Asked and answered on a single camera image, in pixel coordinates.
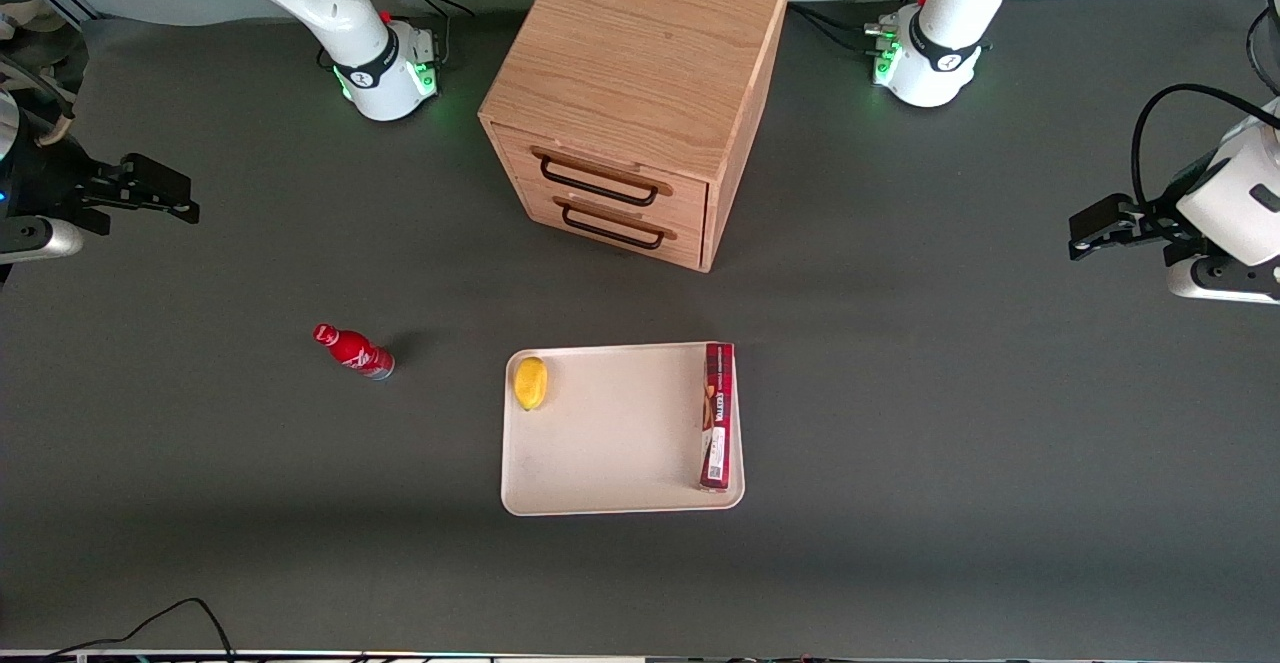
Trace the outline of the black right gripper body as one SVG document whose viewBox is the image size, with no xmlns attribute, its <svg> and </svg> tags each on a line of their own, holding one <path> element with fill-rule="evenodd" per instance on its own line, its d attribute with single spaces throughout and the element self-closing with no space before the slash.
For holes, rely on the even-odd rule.
<svg viewBox="0 0 1280 663">
<path fill-rule="evenodd" d="M 111 218 L 102 209 L 124 209 L 108 166 L 73 140 L 40 147 L 31 136 L 4 133 L 1 218 L 44 216 L 108 236 Z"/>
</svg>

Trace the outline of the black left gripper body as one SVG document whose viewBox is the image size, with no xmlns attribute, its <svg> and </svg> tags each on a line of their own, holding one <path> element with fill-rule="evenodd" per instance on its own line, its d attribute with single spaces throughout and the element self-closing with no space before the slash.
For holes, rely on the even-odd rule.
<svg viewBox="0 0 1280 663">
<path fill-rule="evenodd" d="M 1147 197 L 1139 172 L 1132 172 L 1132 186 L 1140 218 L 1129 244 L 1164 242 L 1164 262 L 1172 266 L 1185 259 L 1216 256 L 1217 247 L 1176 209 L 1176 204 L 1208 177 L 1208 168 L 1184 168 L 1178 172 L 1162 195 Z"/>
</svg>

